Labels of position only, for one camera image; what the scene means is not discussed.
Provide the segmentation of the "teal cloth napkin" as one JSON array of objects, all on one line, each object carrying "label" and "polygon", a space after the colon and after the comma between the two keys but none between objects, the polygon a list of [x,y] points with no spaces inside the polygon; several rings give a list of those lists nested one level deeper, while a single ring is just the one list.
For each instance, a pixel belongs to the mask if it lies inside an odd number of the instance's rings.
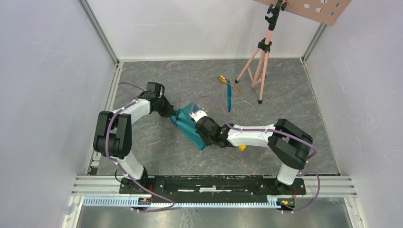
[{"label": "teal cloth napkin", "polygon": [[204,150],[207,146],[203,139],[196,132],[195,122],[190,116],[192,103],[180,109],[173,109],[170,112],[170,119],[173,124],[189,139],[193,145],[201,150]]}]

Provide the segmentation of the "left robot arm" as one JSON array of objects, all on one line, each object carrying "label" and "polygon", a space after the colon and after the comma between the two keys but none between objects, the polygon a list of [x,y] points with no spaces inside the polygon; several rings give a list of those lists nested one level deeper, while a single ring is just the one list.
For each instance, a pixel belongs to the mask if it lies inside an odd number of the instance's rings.
[{"label": "left robot arm", "polygon": [[96,152],[111,160],[131,180],[131,187],[137,193],[149,189],[146,168],[132,153],[132,126],[140,118],[157,112],[167,118],[174,113],[173,105],[167,100],[165,87],[156,82],[148,82],[140,95],[121,108],[101,111],[98,115],[93,147]]}]

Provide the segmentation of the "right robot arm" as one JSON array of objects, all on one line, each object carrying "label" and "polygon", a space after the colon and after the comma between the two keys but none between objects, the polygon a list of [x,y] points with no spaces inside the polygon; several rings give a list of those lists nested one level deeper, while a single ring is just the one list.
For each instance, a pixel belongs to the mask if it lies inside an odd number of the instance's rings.
[{"label": "right robot arm", "polygon": [[271,149],[281,166],[274,181],[277,192],[286,194],[294,180],[311,158],[313,138],[287,119],[278,119],[266,126],[218,125],[208,116],[193,117],[196,133],[207,146],[220,148],[256,146]]}]

